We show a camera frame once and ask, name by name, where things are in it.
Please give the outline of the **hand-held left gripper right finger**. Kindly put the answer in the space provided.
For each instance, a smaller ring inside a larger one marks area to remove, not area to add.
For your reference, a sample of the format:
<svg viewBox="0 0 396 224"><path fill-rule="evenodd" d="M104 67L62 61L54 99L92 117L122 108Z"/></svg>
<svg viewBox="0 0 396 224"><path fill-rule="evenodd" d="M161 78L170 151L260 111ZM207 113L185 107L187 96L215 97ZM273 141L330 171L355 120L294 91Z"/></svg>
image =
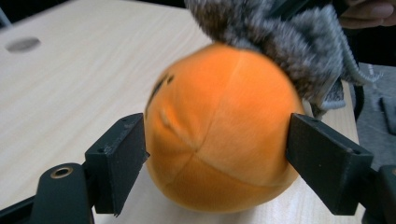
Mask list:
<svg viewBox="0 0 396 224"><path fill-rule="evenodd" d="M335 215L353 216L374 155L318 119L293 113L286 157Z"/></svg>

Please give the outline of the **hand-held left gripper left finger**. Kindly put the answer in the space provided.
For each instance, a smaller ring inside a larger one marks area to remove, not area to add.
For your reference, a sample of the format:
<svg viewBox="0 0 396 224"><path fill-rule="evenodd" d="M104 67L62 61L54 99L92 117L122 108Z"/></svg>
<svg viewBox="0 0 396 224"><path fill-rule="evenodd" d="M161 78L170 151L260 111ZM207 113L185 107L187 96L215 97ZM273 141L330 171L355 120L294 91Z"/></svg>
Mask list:
<svg viewBox="0 0 396 224"><path fill-rule="evenodd" d="M142 113L119 119L85 152L86 169L97 182L97 214L121 213L148 158Z"/></svg>

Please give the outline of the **grey fluffy cloth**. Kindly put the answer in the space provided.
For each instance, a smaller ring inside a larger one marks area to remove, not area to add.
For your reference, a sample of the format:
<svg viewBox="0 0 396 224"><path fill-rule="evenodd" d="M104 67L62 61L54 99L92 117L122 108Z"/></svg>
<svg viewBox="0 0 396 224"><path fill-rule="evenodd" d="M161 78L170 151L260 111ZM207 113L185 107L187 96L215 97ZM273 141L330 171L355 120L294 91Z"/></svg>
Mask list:
<svg viewBox="0 0 396 224"><path fill-rule="evenodd" d="M271 14L278 1L184 0L212 40L277 63L316 118L345 105L343 81L363 86L380 79L359 69L334 7L313 7L284 20Z"/></svg>

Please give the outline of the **orange plush ball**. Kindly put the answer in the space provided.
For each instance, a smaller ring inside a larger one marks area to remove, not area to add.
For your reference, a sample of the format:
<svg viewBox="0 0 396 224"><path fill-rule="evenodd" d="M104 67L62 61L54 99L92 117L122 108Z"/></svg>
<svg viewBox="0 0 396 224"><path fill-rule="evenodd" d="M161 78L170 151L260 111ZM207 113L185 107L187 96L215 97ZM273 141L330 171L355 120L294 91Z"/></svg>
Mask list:
<svg viewBox="0 0 396 224"><path fill-rule="evenodd" d="M215 43L164 70L145 111L148 172L173 202L231 213L269 202L298 174L285 152L302 101L259 53Z"/></svg>

